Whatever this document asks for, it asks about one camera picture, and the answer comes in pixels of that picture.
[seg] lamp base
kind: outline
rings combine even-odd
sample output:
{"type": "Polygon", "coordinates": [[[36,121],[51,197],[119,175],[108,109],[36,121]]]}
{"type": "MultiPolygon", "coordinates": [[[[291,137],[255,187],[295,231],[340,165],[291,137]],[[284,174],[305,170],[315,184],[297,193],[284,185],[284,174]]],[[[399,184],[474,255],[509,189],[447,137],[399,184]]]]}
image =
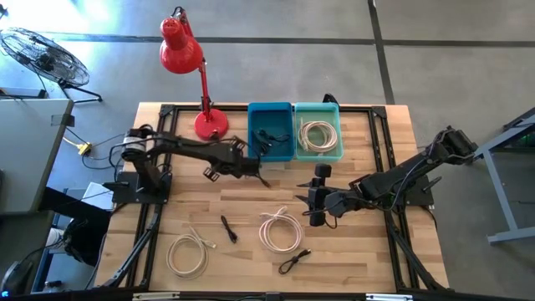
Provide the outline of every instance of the lamp base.
{"type": "Polygon", "coordinates": [[[221,139],[228,130],[227,115],[218,109],[210,109],[210,120],[201,112],[195,118],[195,133],[203,140],[221,139]]]}

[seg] red desk lamp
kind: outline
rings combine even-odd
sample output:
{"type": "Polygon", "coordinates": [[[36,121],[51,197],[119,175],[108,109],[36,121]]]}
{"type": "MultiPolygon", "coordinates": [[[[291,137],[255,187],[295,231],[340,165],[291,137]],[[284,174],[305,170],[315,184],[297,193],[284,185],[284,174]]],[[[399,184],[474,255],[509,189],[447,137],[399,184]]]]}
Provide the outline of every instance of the red desk lamp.
{"type": "Polygon", "coordinates": [[[228,130],[227,116],[220,110],[210,108],[206,60],[201,46],[193,38],[184,8],[175,8],[171,17],[161,23],[160,30],[164,36],[160,61],[164,67],[176,74],[187,74],[196,69],[201,72],[202,112],[195,118],[195,133],[203,140],[221,139],[228,130]]]}

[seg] yellow plug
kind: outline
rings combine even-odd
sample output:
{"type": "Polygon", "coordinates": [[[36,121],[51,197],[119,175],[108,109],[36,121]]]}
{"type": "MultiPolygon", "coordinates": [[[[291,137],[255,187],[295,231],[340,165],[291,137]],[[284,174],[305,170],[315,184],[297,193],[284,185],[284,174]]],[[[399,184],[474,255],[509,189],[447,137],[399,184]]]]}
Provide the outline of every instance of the yellow plug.
{"type": "Polygon", "coordinates": [[[87,143],[80,143],[76,144],[73,141],[67,139],[64,137],[65,142],[69,143],[70,145],[75,146],[78,149],[78,155],[85,156],[88,155],[91,152],[91,144],[89,142],[87,143]]]}

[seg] fan grille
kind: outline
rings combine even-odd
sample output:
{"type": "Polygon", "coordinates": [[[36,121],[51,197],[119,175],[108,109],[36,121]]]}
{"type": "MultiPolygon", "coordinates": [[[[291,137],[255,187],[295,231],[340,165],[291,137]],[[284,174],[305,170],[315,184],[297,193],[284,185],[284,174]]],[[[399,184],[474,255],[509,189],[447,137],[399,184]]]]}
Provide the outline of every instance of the fan grille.
{"type": "Polygon", "coordinates": [[[33,72],[54,82],[74,87],[89,82],[84,64],[52,40],[24,28],[0,31],[0,44],[7,54],[33,72]]]}

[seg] black usb cable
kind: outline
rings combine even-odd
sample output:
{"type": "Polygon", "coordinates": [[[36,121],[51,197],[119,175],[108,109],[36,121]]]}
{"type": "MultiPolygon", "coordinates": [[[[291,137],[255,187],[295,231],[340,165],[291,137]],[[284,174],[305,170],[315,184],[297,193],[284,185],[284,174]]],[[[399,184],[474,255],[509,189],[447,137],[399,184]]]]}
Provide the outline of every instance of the black usb cable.
{"type": "Polygon", "coordinates": [[[228,232],[228,237],[231,239],[231,242],[236,243],[237,235],[231,230],[230,226],[228,226],[227,218],[225,216],[221,216],[221,221],[223,222],[223,226],[225,226],[225,229],[228,232]]]}
{"type": "Polygon", "coordinates": [[[284,262],[283,264],[281,264],[281,266],[278,267],[278,273],[281,274],[281,275],[284,275],[284,274],[290,272],[290,270],[293,268],[295,263],[299,262],[299,259],[301,257],[307,256],[311,252],[312,251],[310,249],[306,249],[306,250],[301,251],[301,253],[298,254],[298,256],[294,256],[294,257],[292,257],[292,259],[290,259],[287,262],[284,262]],[[284,266],[287,265],[287,264],[290,264],[290,266],[286,270],[284,270],[284,266]]]}

